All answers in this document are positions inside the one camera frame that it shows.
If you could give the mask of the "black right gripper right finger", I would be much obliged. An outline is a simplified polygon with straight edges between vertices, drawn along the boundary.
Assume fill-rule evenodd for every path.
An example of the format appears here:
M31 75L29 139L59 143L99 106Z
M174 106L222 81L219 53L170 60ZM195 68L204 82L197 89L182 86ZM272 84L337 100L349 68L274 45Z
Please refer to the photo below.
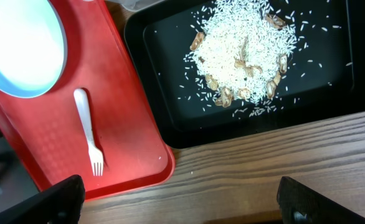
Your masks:
M277 202L283 223L365 224L364 217L291 177L281 178Z

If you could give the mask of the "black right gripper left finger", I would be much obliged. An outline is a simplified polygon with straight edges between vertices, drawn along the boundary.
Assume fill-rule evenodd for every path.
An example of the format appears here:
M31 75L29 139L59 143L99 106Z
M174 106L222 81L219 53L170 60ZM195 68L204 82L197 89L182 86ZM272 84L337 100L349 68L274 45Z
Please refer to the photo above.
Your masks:
M85 200L79 175L72 175L0 213L0 224L77 224Z

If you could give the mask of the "white plastic fork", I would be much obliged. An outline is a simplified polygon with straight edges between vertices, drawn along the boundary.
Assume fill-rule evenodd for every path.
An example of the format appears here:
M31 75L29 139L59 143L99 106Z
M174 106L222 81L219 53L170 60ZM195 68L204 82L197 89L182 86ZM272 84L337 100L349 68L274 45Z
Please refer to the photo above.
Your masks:
M95 145L88 96L85 90L78 88L74 90L73 97L77 107L80 122L82 124L83 131L87 140L88 155L90 158L93 176L102 176L104 165L103 153Z

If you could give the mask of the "white round plate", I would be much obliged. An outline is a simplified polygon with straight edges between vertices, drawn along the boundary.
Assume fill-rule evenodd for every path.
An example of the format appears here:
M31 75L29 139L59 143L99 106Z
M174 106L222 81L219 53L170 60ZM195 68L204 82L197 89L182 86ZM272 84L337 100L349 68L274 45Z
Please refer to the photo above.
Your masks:
M0 91L17 98L47 93L62 76L67 51L49 0L0 0Z

